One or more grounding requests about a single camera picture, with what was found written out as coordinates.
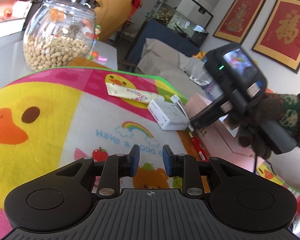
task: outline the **glass jar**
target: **glass jar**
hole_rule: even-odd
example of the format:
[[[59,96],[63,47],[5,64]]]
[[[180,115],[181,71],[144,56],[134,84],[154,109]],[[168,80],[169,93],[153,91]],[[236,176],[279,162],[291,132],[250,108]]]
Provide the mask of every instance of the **glass jar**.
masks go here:
[[[29,22],[23,51],[30,69],[66,66],[86,57],[95,35],[95,12],[66,0],[46,0]]]

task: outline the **red pen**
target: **red pen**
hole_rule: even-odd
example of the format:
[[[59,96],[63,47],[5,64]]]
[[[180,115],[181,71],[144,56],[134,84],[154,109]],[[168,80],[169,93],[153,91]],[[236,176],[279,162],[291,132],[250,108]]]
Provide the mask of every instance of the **red pen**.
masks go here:
[[[199,154],[200,158],[204,162],[208,162],[209,158],[211,157],[209,152],[201,148],[200,143],[199,143],[199,139],[194,135],[193,132],[190,132],[189,135],[191,137],[191,141],[192,141],[193,146],[198,151],[198,154]]]

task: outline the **fish tank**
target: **fish tank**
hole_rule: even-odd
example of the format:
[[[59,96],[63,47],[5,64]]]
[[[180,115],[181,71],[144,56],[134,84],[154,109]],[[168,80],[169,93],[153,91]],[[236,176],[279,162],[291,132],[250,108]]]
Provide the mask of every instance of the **fish tank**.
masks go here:
[[[191,21],[188,17],[178,12],[165,2],[157,3],[147,15],[148,19],[154,19],[169,29],[189,40],[198,48],[201,47],[208,36],[208,32],[200,25]]]

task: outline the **gold chinese character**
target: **gold chinese character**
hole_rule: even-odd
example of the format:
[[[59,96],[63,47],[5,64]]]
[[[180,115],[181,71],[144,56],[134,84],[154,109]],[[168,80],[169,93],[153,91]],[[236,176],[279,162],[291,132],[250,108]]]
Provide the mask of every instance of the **gold chinese character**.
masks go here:
[[[275,31],[279,40],[284,38],[284,44],[290,44],[298,36],[299,30],[297,29],[297,23],[299,22],[300,15],[295,15],[292,18],[291,14],[287,14],[285,19],[280,20],[281,26]]]

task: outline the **colorful tablecloth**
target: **colorful tablecloth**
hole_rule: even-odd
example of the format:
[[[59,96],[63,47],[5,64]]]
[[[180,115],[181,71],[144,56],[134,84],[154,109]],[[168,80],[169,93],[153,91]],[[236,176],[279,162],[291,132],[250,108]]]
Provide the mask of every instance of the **colorful tablecloth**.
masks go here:
[[[162,130],[147,105],[109,96],[105,82],[159,93],[167,101],[178,94],[186,102],[158,77],[79,67],[41,71],[2,88],[0,238],[11,230],[3,202],[13,188],[85,156],[104,161],[138,144],[137,175],[122,178],[121,187],[181,187],[180,178],[164,171],[162,146],[190,154],[186,135]]]

